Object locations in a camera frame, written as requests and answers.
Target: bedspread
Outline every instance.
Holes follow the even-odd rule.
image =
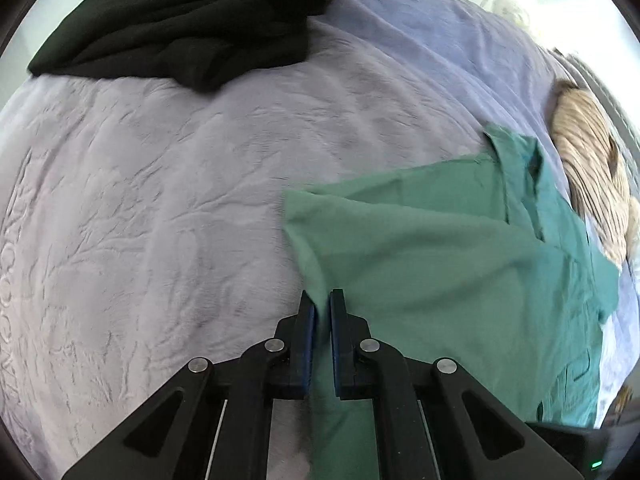
[[[464,0],[335,0],[308,61],[216,94],[41,76],[0,114],[0,415],[44,480],[188,359],[239,356],[295,312],[282,190],[547,132],[564,69]],[[269,478],[308,473],[304,404],[276,403]]]

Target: striped fabric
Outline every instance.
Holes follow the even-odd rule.
[[[594,219],[603,254],[622,268],[629,226],[629,183],[609,120],[590,91],[564,86],[551,138],[569,181],[574,211],[582,218],[589,215]]]

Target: black cloth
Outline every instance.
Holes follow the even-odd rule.
[[[91,78],[173,77],[213,91],[254,68],[300,62],[306,17],[331,0],[84,0],[29,65]]]

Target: round metal bolt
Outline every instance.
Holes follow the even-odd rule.
[[[207,369],[209,363],[204,357],[194,357],[191,361],[189,361],[189,370],[191,370],[194,374],[203,372]]]
[[[451,359],[440,359],[436,366],[443,374],[452,374],[458,369],[456,362]]]
[[[264,347],[269,352],[279,352],[280,350],[282,350],[284,348],[284,341],[282,339],[269,339],[264,344]]]
[[[377,352],[380,350],[380,343],[375,339],[363,339],[360,342],[360,348],[363,352]]]

